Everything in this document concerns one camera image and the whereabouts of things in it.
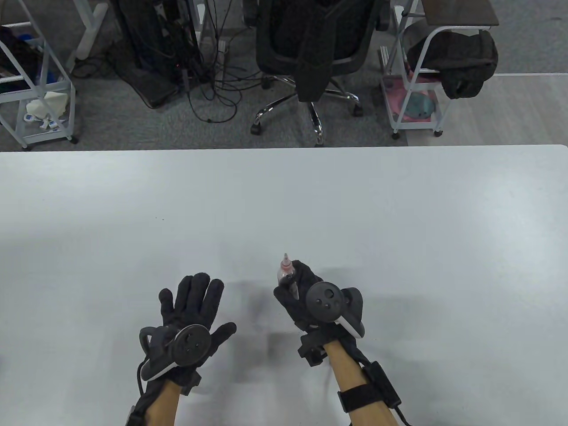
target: chair wheel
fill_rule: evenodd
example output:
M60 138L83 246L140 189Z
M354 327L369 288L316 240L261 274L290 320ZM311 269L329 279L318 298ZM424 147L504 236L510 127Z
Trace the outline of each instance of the chair wheel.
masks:
M263 77L260 81L260 87L262 87L264 90L268 90L272 87L272 79L269 77Z
M261 133L262 133L262 127L260 126L260 123L259 124L253 124L250 127L250 134L251 135L257 135L258 136Z
M363 107L355 105L351 113L353 114L354 117L363 117Z

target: office chair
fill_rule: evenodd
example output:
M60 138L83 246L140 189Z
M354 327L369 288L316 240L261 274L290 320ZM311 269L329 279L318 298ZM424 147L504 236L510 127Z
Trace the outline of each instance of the office chair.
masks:
M253 22L252 2L247 2L249 23ZM256 61L264 73L262 88L281 81L294 91L262 108L250 132L260 135L261 118L295 98L308 108L316 146L324 142L314 105L322 95L352 102L353 116L362 116L359 98L345 91L333 77L359 70L365 62L373 31L386 31L389 22L389 0L260 0ZM328 89L330 83L335 89Z

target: small plastic bottle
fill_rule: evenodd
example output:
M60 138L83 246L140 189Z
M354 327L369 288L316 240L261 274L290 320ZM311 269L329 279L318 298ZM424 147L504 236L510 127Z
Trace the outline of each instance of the small plastic bottle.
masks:
M298 293L298 284L294 280L294 275L296 271L292 265L292 261L288 258L288 254L284 253L284 259L280 262L280 268L278 269L278 285L286 285L288 290L294 296L294 299L299 300L300 295Z

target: desk leg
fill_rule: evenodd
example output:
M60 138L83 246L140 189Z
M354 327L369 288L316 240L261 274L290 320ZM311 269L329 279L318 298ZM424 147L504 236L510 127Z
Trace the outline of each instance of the desk leg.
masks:
M108 3L99 3L95 6L94 11L91 11L91 6L87 0L73 0L75 7L79 12L79 16L85 25L85 33L77 47L75 57L81 61L87 59L97 38L97 34L101 29L101 24L105 18L108 10Z

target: white cart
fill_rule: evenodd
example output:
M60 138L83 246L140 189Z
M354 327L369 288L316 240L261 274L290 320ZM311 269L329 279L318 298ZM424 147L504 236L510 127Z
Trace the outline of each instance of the white cart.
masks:
M24 151L29 151L31 149L30 144L62 138L67 138L71 143L76 144L78 140L73 137L75 121L75 87L73 86L73 83L71 83L71 79L65 72L64 68L61 66L61 63L53 53L53 50L45 40L45 37L41 33L40 28L37 26L23 0L18 0L18 2L28 16L28 21L4 26L8 28L33 27L38 38L30 40L29 43L38 47L39 50L42 51L43 57L39 76L29 76L6 45L0 42L0 48L19 73L18 76L0 78L0 85L15 81L25 81L29 87L29 89L25 90L0 93L0 123L6 130L8 130L14 139L18 141ZM48 71L51 63L57 66L60 75L58 81L47 83ZM69 104L64 118L56 116L53 109L45 101L44 96L48 91L66 93L69 96ZM49 116L56 122L57 127L54 129L48 128L43 131L39 128L37 123L26 123L24 121L26 105L29 101L34 99L39 99L43 106L49 111ZM10 125L9 120L2 114L1 109L3 104L11 102L19 103L18 114L14 126Z
M489 0L421 0L421 2L424 13L416 13L419 0L408 0L406 6L395 6L392 9L393 21L396 25L396 39L390 50L385 46L381 46L379 50L383 71L381 89L392 127L393 139L400 138L399 130L430 129L434 130L436 137L443 133L444 121L454 100L451 99L442 110L436 94L436 89L441 87L441 82L437 79L438 72L422 68L426 52L434 36L442 31L489 30L492 26L499 25ZM409 39L416 37L415 32L413 34L413 27L415 29L417 24L420 24L418 22L412 24L414 18L425 19L425 25L422 27L427 27L429 31L415 69L408 70L405 45L409 44ZM406 91L406 94L402 96L398 111L394 111L389 102L389 91L393 88L399 88L398 90L404 88ZM408 103L412 93L415 92L427 94L432 100L435 107L429 119L413 120L406 117Z

